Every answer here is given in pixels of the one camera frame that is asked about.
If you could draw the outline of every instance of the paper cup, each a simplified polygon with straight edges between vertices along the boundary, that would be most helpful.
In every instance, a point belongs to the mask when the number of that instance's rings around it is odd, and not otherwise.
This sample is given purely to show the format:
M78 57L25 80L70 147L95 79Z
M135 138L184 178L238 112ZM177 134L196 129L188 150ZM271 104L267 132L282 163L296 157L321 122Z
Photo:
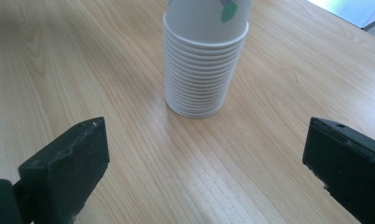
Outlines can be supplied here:
M227 43L246 30L251 0L170 0L165 24L199 43Z

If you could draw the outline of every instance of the wooden table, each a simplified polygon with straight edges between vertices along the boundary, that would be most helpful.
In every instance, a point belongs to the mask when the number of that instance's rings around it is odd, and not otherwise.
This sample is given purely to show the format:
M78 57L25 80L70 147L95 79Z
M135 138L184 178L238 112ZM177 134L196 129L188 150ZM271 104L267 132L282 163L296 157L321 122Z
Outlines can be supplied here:
M311 117L375 139L375 37L256 0L221 111L164 101L165 0L0 0L0 177L104 116L111 163L76 223L355 223L301 162Z

